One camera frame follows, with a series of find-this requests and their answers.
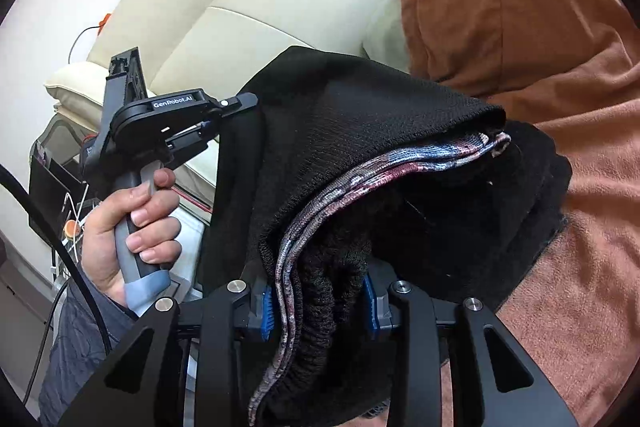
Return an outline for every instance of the gray handle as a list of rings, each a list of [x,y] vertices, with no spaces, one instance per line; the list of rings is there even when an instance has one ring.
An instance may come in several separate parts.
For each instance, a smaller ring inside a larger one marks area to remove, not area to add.
[[[151,194],[156,191],[154,172],[162,168],[162,162],[154,161],[140,169],[140,172],[126,172],[118,177],[113,190],[137,187],[142,182],[150,181]],[[126,216],[116,225],[114,230],[116,254],[125,282],[127,306],[138,315],[142,315],[158,293],[167,288],[171,279],[168,270],[158,264],[147,264],[140,256],[132,253],[127,247],[127,237],[138,230],[131,217]]]

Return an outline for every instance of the sleeve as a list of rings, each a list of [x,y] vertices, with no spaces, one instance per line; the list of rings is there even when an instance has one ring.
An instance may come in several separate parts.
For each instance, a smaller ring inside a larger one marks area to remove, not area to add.
[[[100,309],[111,346],[115,346],[134,323],[134,318],[100,293],[78,265],[81,276]],[[57,425],[80,388],[104,360],[104,346],[94,317],[75,282],[71,282],[62,305],[58,336],[49,355],[38,404],[43,427]]]

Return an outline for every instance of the finger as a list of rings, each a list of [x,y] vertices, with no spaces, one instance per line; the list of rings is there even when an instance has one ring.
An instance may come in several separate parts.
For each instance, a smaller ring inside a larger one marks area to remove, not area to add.
[[[175,174],[171,169],[158,169],[154,172],[154,183],[159,188],[171,188],[175,183]]]
[[[173,264],[182,253],[182,245],[177,241],[165,241],[153,248],[140,252],[140,259],[149,264]]]
[[[85,233],[102,233],[113,229],[124,216],[149,201],[149,188],[150,184],[146,181],[138,187],[122,188],[110,194],[87,216],[84,224]]]
[[[181,224],[175,217],[165,217],[159,221],[155,221],[150,225],[146,225],[144,229],[140,229],[127,237],[127,246],[133,253],[142,252],[178,237]]]
[[[158,190],[151,199],[131,213],[131,220],[137,227],[162,219],[171,214],[180,203],[180,196],[172,190]]]

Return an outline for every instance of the person's hand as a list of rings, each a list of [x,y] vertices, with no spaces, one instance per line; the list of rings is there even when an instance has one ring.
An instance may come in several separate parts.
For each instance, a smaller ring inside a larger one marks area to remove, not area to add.
[[[180,221],[168,217],[180,199],[171,190],[175,174],[159,169],[154,172],[154,182],[159,190],[153,196],[149,182],[117,190],[94,208],[84,223],[82,269],[101,293],[122,306],[127,304],[113,229],[123,217],[131,213],[131,220],[140,228],[127,237],[127,246],[146,263],[172,264],[182,251],[174,241],[180,233]]]

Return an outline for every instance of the orange blanket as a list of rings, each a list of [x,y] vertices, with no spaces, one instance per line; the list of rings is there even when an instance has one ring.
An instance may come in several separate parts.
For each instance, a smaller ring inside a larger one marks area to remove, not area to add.
[[[499,316],[593,426],[640,357],[640,30],[620,0],[402,0],[402,24],[414,75],[571,161],[568,227]]]

